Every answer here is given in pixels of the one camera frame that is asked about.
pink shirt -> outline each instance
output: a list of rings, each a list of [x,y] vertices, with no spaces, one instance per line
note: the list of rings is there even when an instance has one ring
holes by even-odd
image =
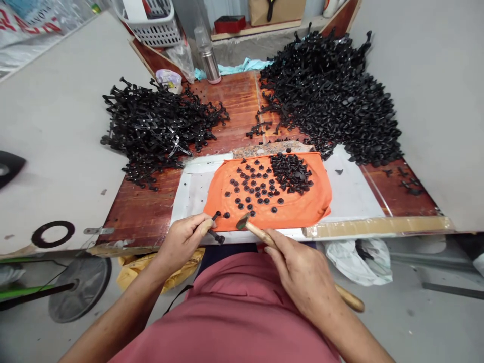
[[[303,318],[267,254],[230,256],[197,277],[185,302],[111,362],[339,362]]]

white board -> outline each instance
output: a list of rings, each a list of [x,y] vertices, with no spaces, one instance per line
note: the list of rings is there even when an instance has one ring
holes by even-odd
[[[484,231],[484,2],[364,0],[354,45],[391,92],[409,166],[457,231]]]
[[[99,143],[109,128],[102,95],[121,76],[142,86],[150,80],[129,37],[105,12],[0,83],[0,150],[27,160],[0,189],[0,255],[80,249],[97,240],[83,231],[104,225],[127,161]],[[35,230],[59,220],[74,225],[70,240],[52,249],[31,244]],[[56,227],[44,237],[65,234]]]

person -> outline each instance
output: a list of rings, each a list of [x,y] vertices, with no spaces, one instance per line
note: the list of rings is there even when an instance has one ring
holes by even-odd
[[[148,267],[60,362],[393,362],[339,296],[325,256],[272,229],[278,250],[205,267],[185,301],[145,329],[165,280],[214,226],[204,213],[176,221]]]

wooden shelf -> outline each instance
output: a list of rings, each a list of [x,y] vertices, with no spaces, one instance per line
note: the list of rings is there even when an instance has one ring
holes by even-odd
[[[211,38],[212,38],[212,41],[215,41],[215,40],[236,38],[236,37],[245,36],[245,35],[266,33],[274,30],[296,28],[300,26],[302,22],[303,22],[302,19],[299,19],[299,20],[294,20],[294,21],[284,22],[284,23],[260,25],[257,27],[253,27],[250,25],[250,23],[248,23],[246,27],[240,31],[240,33],[235,33],[235,34],[231,34],[231,33],[217,34],[215,32],[215,29],[213,29]]]

wooden hammer handle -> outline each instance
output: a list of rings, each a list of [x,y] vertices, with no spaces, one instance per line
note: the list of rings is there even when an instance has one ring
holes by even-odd
[[[249,221],[246,222],[246,228],[253,235],[255,235],[262,242],[264,242],[266,245],[279,250],[279,248],[277,248],[277,245],[274,242],[274,240],[272,239],[272,237],[270,235],[268,235],[266,232],[264,232],[263,230],[261,230],[260,228],[258,228],[256,226],[254,226]],[[338,293],[341,295],[341,298],[343,299],[343,301],[350,308],[352,308],[353,310],[355,310],[356,312],[359,312],[359,313],[362,313],[362,312],[365,311],[365,303],[363,301],[361,301],[358,297],[353,295],[348,290],[342,288],[341,286],[339,286],[337,284],[334,284],[334,286],[336,287],[336,291],[338,291]]]

